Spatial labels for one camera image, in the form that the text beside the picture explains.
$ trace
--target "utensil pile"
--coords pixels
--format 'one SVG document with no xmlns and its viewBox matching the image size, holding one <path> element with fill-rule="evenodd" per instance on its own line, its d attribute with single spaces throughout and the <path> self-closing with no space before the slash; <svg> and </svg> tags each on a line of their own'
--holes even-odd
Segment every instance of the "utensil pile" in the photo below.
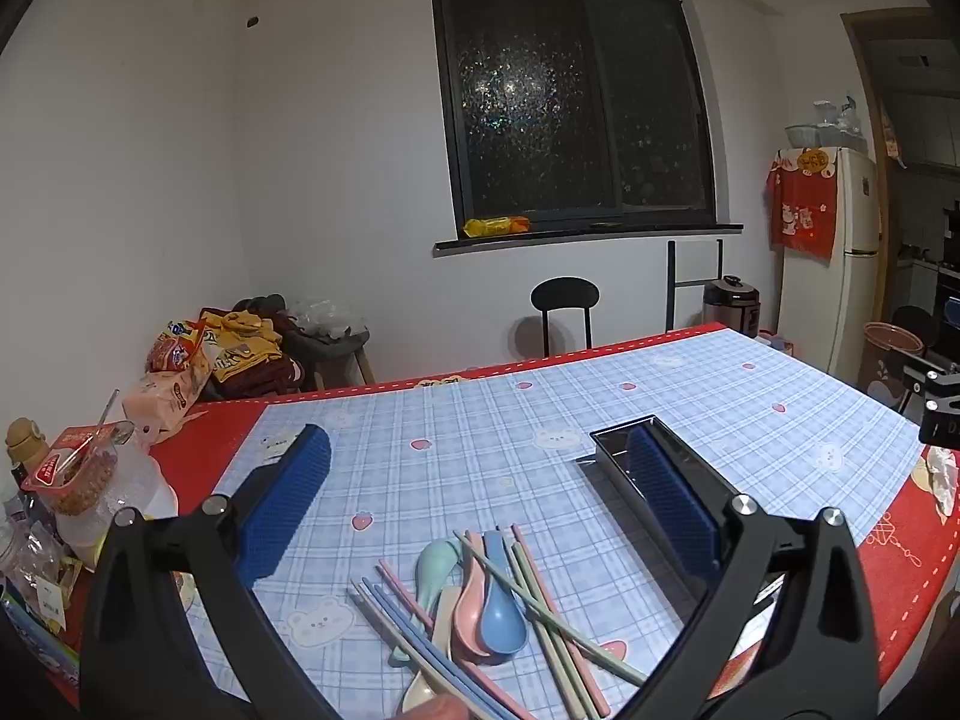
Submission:
<svg viewBox="0 0 960 720">
<path fill-rule="evenodd" d="M 605 649 L 622 652 L 616 647 L 622 642 L 597 646 L 558 617 L 520 527 L 511 530 L 515 542 L 510 547 L 500 528 L 487 531 L 482 540 L 467 532 L 454 533 L 456 541 L 432 541 L 416 562 L 416 598 L 381 560 L 377 568 L 409 610 L 409 620 L 380 586 L 366 577 L 354 581 L 356 600 L 397 645 L 394 661 L 413 661 L 419 669 L 403 697 L 404 712 L 441 691 L 460 698 L 480 720 L 536 720 L 477 662 L 502 661 L 526 646 L 527 623 L 518 602 L 533 624 L 570 720 L 600 720 L 611 713 L 584 655 L 633 685 L 645 682 L 646 675 Z M 458 562 L 464 567 L 463 588 L 444 587 Z M 436 618 L 428 611 L 435 606 Z"/>
</svg>

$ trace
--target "electric pressure cooker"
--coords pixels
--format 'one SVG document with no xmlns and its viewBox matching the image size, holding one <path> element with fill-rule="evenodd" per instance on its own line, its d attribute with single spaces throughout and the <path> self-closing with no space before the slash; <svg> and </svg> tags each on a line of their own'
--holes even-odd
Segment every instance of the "electric pressure cooker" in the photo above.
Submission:
<svg viewBox="0 0 960 720">
<path fill-rule="evenodd" d="M 704 284 L 704 322 L 720 322 L 749 338 L 760 328 L 760 292 L 738 276 Z"/>
</svg>

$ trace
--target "window frame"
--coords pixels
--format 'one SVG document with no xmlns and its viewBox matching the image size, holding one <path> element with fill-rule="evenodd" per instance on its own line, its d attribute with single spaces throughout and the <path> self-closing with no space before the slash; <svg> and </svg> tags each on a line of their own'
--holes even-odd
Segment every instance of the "window frame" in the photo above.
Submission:
<svg viewBox="0 0 960 720">
<path fill-rule="evenodd" d="M 469 218 L 474 218 L 472 186 L 469 181 L 469 161 L 467 160 L 467 138 L 464 129 L 463 100 L 459 83 L 450 73 L 457 67 L 454 55 L 454 36 L 449 0 L 431 0 L 433 4 L 434 31 L 437 44 L 437 60 L 440 75 L 440 97 L 443 103 L 443 129 L 445 129 L 446 155 L 450 172 L 450 190 L 453 199 L 453 212 L 457 225 L 458 239 L 465 239 L 463 226 Z M 659 209 L 648 211 L 624 210 L 622 189 L 619 180 L 616 139 L 613 137 L 613 116 L 610 115 L 610 95 L 608 81 L 603 66 L 598 39 L 590 24 L 587 0 L 580 0 L 581 13 L 578 25 L 583 38 L 584 64 L 587 70 L 587 85 L 592 97 L 594 116 L 597 119 L 597 138 L 600 146 L 601 170 L 605 174 L 605 190 L 613 198 L 614 207 L 608 213 L 597 209 L 555 209 L 527 213 L 536 232 L 582 232 L 584 230 L 603 231 L 618 227 L 651 228 L 664 230 L 671 226 L 678 229 L 691 226 L 710 228 L 718 224 L 716 165 L 713 160 L 712 132 L 709 126 L 709 110 L 704 94 L 704 84 L 690 24 L 683 10 L 683 0 L 662 0 L 674 11 L 677 32 L 682 42 L 683 56 L 688 65 L 691 92 L 699 106 L 696 114 L 696 127 L 700 142 L 700 170 L 704 185 L 707 207 L 704 209 L 686 208 Z"/>
</svg>

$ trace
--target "yellow clothing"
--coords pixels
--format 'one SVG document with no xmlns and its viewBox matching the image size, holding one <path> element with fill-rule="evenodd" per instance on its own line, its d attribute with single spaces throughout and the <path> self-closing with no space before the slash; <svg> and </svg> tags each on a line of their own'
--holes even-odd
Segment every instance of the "yellow clothing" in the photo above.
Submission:
<svg viewBox="0 0 960 720">
<path fill-rule="evenodd" d="M 203 329 L 203 351 L 206 352 L 213 376 L 218 382 L 268 360 L 278 360 L 280 334 L 270 319 L 261 319 L 246 311 L 225 317 L 205 311 L 200 319 Z"/>
</svg>

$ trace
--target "window sill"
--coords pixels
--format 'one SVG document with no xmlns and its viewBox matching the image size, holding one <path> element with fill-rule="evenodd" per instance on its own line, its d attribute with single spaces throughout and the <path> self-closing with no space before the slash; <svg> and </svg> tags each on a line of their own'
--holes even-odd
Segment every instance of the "window sill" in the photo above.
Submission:
<svg viewBox="0 0 960 720">
<path fill-rule="evenodd" d="M 561 244 L 577 240 L 601 241 L 608 238 L 649 238 L 670 235 L 739 235 L 741 232 L 743 232 L 742 224 L 623 224 L 616 229 L 541 230 L 517 235 L 440 241 L 433 245 L 433 256 L 445 257 L 468 251 L 493 251 L 498 248 Z"/>
</svg>

